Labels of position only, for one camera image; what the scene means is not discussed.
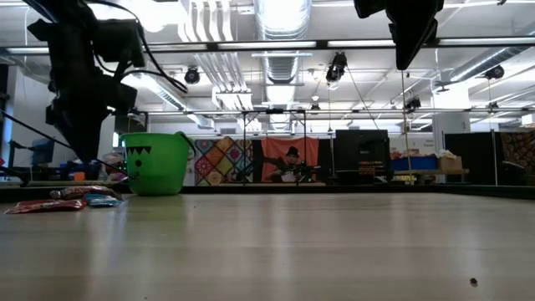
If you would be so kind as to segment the colourful patchwork quilt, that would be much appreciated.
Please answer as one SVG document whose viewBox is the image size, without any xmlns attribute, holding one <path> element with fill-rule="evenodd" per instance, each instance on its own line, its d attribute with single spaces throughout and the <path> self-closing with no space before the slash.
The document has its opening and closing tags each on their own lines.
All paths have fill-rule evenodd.
<svg viewBox="0 0 535 301">
<path fill-rule="evenodd" d="M 229 183 L 227 176 L 236 166 L 242 167 L 253 161 L 250 140 L 234 140 L 225 136 L 220 140 L 196 140 L 195 147 L 195 186 L 220 186 Z"/>
</svg>

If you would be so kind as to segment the black partition panel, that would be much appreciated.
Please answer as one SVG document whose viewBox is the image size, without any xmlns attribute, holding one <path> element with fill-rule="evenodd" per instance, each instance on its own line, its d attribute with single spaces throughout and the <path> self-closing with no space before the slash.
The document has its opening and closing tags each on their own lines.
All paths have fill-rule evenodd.
<svg viewBox="0 0 535 301">
<path fill-rule="evenodd" d="M 446 149 L 461 157 L 462 166 L 469 171 L 461 182 L 494 186 L 497 170 L 503 160 L 502 139 L 499 132 L 445 134 Z"/>
</svg>

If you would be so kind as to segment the black aluminium frame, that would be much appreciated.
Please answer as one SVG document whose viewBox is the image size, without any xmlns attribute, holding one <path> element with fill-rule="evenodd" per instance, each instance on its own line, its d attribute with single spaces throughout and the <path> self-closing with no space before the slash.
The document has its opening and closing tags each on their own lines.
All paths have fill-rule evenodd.
<svg viewBox="0 0 535 301">
<path fill-rule="evenodd" d="M 273 41 L 233 41 L 233 42 L 194 42 L 194 43 L 150 43 L 145 47 L 154 54 L 201 54 L 219 52 L 252 51 L 298 51 L 298 50 L 370 50 L 390 49 L 395 44 L 390 39 L 355 40 L 273 40 Z M 425 48 L 492 48 L 492 47 L 535 47 L 535 36 L 485 37 L 485 38 L 438 38 Z M 315 186 L 315 185 L 268 185 L 268 184 L 229 184 L 213 187 L 187 186 L 183 194 L 334 194 L 334 193 L 450 193 L 474 196 L 495 196 L 512 199 L 535 200 L 535 187 L 529 186 L 477 186 L 477 185 L 352 185 L 352 186 Z"/>
</svg>

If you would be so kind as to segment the white column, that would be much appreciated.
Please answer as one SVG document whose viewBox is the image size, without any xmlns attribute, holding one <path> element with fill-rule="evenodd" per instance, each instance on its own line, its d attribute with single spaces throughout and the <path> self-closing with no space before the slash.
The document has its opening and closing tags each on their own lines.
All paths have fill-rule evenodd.
<svg viewBox="0 0 535 301">
<path fill-rule="evenodd" d="M 461 134 L 471 131 L 468 113 L 439 113 L 432 117 L 433 139 L 435 151 L 446 150 L 445 134 Z"/>
</svg>

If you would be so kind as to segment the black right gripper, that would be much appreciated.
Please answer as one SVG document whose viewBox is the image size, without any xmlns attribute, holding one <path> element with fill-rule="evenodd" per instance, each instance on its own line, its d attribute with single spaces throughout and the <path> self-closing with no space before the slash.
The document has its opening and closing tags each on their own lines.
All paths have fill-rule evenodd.
<svg viewBox="0 0 535 301">
<path fill-rule="evenodd" d="M 436 14 L 444 0 L 385 0 L 398 70 L 407 70 L 422 46 L 436 39 Z"/>
</svg>

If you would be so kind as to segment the wooden background table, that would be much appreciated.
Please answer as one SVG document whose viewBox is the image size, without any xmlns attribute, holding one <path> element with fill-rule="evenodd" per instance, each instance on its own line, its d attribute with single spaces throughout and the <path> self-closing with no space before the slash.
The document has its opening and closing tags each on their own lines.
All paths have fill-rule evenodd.
<svg viewBox="0 0 535 301">
<path fill-rule="evenodd" d="M 423 186 L 425 184 L 425 176 L 449 176 L 458 175 L 462 180 L 465 175 L 469 174 L 469 169 L 460 170 L 410 170 L 410 171 L 394 171 L 394 176 L 407 176 L 407 181 L 411 184 Z"/>
</svg>

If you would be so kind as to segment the orange hanging cloth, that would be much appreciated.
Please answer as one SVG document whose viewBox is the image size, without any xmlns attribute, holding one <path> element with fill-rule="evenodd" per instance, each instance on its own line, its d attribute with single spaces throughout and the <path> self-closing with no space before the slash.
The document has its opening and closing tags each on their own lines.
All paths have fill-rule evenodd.
<svg viewBox="0 0 535 301">
<path fill-rule="evenodd" d="M 263 162 L 264 157 L 284 158 L 290 146 L 298 149 L 300 159 L 305 161 L 308 167 L 318 165 L 319 139 L 297 138 L 278 139 L 265 138 L 261 140 L 262 146 L 262 181 L 271 182 L 266 179 L 267 175 L 275 169 L 275 166 Z"/>
</svg>

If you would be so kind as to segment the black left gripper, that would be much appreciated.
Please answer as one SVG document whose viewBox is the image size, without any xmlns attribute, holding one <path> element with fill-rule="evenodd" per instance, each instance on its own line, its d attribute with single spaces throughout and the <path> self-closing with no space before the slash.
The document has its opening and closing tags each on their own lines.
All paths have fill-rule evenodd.
<svg viewBox="0 0 535 301">
<path fill-rule="evenodd" d="M 47 23 L 42 19 L 28 31 L 48 45 L 51 62 L 48 89 L 55 98 L 46 109 L 46 123 L 62 134 L 83 162 L 95 160 L 101 126 L 113 108 L 128 112 L 137 90 L 121 82 L 131 62 L 105 62 L 93 49 L 97 21 L 90 25 Z"/>
</svg>

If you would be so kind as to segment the blue storage bin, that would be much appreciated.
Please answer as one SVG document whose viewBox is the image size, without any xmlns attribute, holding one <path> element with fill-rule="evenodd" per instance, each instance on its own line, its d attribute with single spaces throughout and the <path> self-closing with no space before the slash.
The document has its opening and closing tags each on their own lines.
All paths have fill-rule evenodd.
<svg viewBox="0 0 535 301">
<path fill-rule="evenodd" d="M 390 162 L 391 169 L 394 171 L 416 170 L 436 170 L 438 163 L 435 156 L 411 156 L 392 159 Z"/>
</svg>

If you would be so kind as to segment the brown cardboard box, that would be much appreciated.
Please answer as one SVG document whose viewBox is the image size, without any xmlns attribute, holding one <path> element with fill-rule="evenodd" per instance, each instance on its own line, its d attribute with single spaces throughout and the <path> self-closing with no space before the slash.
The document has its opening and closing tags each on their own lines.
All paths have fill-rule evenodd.
<svg viewBox="0 0 535 301">
<path fill-rule="evenodd" d="M 460 156 L 442 156 L 437 159 L 438 169 L 441 171 L 460 171 L 463 169 Z"/>
</svg>

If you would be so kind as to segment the silver ventilation duct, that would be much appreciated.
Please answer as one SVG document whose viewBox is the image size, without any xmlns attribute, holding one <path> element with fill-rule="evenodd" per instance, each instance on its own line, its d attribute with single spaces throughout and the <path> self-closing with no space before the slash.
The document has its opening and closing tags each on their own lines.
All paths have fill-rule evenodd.
<svg viewBox="0 0 535 301">
<path fill-rule="evenodd" d="M 435 87 L 444 87 L 473 78 L 476 75 L 482 74 L 528 49 L 530 49 L 530 46 L 490 48 L 460 67 L 453 69 L 446 76 L 446 81 L 436 81 Z"/>
</svg>

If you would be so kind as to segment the red candy packet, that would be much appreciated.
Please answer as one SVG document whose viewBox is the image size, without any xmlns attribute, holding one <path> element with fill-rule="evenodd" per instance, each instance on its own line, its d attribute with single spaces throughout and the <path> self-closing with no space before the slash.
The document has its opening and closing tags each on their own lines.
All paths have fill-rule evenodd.
<svg viewBox="0 0 535 301">
<path fill-rule="evenodd" d="M 6 215 L 27 214 L 39 212 L 69 212 L 79 211 L 86 207 L 83 200 L 42 200 L 19 202 L 15 207 L 7 209 Z"/>
</svg>

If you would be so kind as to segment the blue white candy bar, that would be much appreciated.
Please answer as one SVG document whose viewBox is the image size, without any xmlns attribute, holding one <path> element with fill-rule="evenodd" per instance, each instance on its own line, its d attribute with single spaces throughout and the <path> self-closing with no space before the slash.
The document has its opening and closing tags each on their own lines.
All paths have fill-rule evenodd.
<svg viewBox="0 0 535 301">
<path fill-rule="evenodd" d="M 117 207 L 121 200 L 108 195 L 86 194 L 84 200 L 90 207 Z"/>
</svg>

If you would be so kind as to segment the green plastic bucket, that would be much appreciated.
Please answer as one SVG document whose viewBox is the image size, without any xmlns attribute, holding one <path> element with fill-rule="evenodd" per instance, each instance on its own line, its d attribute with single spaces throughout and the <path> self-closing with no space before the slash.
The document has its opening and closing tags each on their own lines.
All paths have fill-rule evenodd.
<svg viewBox="0 0 535 301">
<path fill-rule="evenodd" d="M 173 196 L 180 192 L 186 176 L 193 140 L 183 132 L 129 133 L 120 137 L 125 148 L 130 190 L 137 196 Z"/>
</svg>

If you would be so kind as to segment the brown candy bar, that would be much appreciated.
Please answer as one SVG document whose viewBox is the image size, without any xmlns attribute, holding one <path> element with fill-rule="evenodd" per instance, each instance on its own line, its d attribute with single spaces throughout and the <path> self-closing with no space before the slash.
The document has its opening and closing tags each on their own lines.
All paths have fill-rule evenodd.
<svg viewBox="0 0 535 301">
<path fill-rule="evenodd" d="M 51 191 L 49 195 L 56 200 L 73 200 L 83 198 L 86 194 L 98 194 L 121 199 L 122 196 L 106 186 L 69 186 L 62 190 Z"/>
</svg>

